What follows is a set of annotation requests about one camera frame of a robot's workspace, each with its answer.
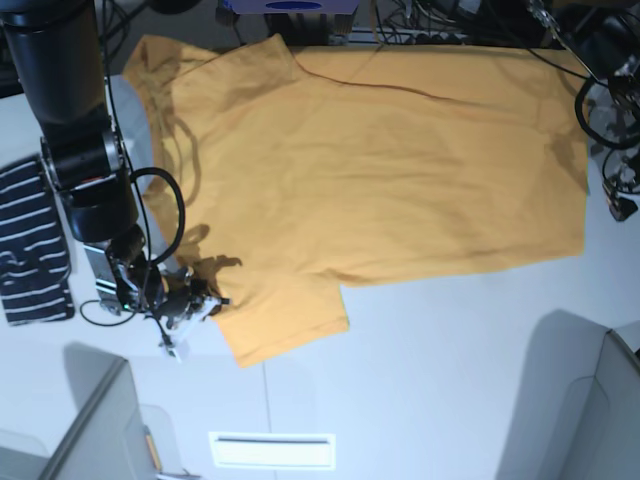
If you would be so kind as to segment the navy white striped garment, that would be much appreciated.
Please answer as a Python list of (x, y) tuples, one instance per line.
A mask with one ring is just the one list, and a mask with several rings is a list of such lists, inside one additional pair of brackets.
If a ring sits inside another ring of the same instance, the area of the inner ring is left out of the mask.
[(12, 326), (75, 315), (54, 194), (33, 155), (1, 169), (1, 305)]

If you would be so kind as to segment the yellow-orange T-shirt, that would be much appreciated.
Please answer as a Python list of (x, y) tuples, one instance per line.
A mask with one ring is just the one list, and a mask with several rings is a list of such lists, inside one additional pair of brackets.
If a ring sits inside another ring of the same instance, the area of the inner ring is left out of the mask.
[(176, 255), (231, 300), (218, 326), (242, 367), (347, 331), (342, 286), (583, 251), (573, 82), (525, 52), (148, 35), (123, 76), (185, 199)]

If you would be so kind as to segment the grey bin left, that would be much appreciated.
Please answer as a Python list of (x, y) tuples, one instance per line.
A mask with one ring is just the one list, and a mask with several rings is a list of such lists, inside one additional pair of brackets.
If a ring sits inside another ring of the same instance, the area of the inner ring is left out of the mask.
[(197, 479), (183, 466), (173, 423), (139, 402), (130, 364), (109, 355), (53, 453), (1, 433), (3, 479)]

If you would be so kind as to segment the grey bin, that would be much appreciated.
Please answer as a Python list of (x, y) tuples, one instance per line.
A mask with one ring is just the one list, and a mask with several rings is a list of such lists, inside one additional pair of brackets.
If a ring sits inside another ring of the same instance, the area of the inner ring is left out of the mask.
[(109, 355), (53, 453), (1, 433), (3, 479), (197, 479), (183, 466), (173, 423), (139, 402), (130, 364)]
[(496, 476), (636, 479), (639, 359), (613, 330), (534, 342)]

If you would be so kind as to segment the white paper label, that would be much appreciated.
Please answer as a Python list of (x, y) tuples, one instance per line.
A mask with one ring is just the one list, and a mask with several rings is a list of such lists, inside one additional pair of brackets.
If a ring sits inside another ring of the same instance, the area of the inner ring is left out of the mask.
[(214, 465), (264, 470), (334, 470), (334, 434), (210, 432)]

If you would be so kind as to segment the grey bin right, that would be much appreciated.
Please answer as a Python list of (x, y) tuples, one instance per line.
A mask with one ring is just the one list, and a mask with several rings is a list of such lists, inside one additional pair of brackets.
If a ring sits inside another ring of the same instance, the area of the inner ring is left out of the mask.
[(639, 359), (613, 330), (534, 342), (496, 476), (636, 479)]

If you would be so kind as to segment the aluminium frame rail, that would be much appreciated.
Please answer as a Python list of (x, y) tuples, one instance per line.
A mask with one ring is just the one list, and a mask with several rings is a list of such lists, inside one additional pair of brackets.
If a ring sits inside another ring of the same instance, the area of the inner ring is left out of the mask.
[(455, 31), (384, 28), (377, 35), (369, 28), (356, 28), (348, 34), (330, 34), (330, 46), (410, 46), (410, 45), (471, 45), (472, 39)]

